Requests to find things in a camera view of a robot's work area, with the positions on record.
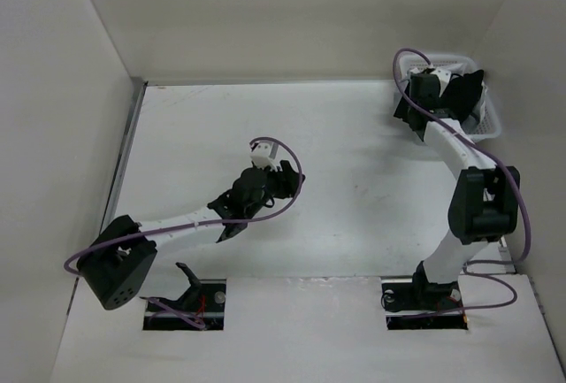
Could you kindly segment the black tank top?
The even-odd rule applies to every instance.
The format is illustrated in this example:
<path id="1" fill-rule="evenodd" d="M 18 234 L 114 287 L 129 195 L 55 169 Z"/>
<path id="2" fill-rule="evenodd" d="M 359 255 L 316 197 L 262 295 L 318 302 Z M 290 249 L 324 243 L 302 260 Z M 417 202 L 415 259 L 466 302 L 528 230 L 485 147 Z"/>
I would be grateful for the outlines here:
<path id="1" fill-rule="evenodd" d="M 408 123 L 413 129 L 423 127 L 425 120 L 453 119 L 463 123 L 473 114 L 480 100 L 483 79 L 483 70 L 452 76 L 447 87 L 440 91 L 441 107 L 433 111 L 416 104 L 413 107 L 402 97 L 395 107 L 394 117 Z M 403 94 L 409 96 L 409 81 Z"/>

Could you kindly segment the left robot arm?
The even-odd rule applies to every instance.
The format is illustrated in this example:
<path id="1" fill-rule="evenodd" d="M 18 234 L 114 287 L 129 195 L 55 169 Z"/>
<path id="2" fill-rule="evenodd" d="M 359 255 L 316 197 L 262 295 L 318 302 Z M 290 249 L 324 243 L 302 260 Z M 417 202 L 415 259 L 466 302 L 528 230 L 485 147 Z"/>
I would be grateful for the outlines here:
<path id="1" fill-rule="evenodd" d="M 80 253 L 76 269 L 105 310 L 115 310 L 143 291 L 156 258 L 203 244 L 228 241 L 277 200 L 294 201 L 305 176 L 287 160 L 241 172 L 219 197 L 188 214 L 158 221 L 119 216 Z"/>

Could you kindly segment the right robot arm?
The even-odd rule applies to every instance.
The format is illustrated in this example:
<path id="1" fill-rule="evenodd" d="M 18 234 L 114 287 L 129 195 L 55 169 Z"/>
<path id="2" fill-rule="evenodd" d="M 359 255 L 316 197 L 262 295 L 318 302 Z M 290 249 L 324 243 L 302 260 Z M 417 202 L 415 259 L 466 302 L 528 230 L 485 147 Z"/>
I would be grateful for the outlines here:
<path id="1" fill-rule="evenodd" d="M 460 273 L 481 250 L 516 230 L 518 170 L 479 151 L 462 128 L 480 100 L 483 76 L 476 71 L 453 77 L 429 67 L 412 73 L 402 91 L 395 117 L 439 155 L 455 178 L 455 191 L 446 236 L 410 282 L 384 291 L 388 311 L 460 310 Z"/>

